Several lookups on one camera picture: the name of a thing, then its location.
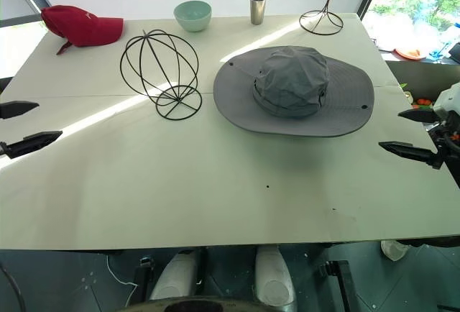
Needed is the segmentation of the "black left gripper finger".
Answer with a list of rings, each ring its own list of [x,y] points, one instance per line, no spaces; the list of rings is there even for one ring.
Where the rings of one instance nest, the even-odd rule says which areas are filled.
[[[8,101],[0,104],[0,118],[10,119],[27,113],[38,107],[39,104],[32,101]]]
[[[10,159],[21,157],[41,150],[56,141],[62,134],[62,131],[39,132],[13,144],[1,142],[1,155],[6,155]]]

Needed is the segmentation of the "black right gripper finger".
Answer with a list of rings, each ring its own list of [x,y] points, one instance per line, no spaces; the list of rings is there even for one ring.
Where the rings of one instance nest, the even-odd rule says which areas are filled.
[[[433,109],[408,109],[401,111],[398,116],[421,123],[437,122],[437,115]]]
[[[439,170],[443,164],[443,158],[438,153],[434,153],[428,149],[414,147],[410,143],[387,141],[379,142],[378,145],[384,150],[387,150],[399,157],[424,162],[437,170]]]

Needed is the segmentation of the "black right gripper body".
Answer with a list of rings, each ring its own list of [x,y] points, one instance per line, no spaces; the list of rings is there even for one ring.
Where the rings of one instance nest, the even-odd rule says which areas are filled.
[[[459,168],[459,117],[435,120],[428,134],[437,149],[431,166],[440,168],[446,163],[448,168]]]

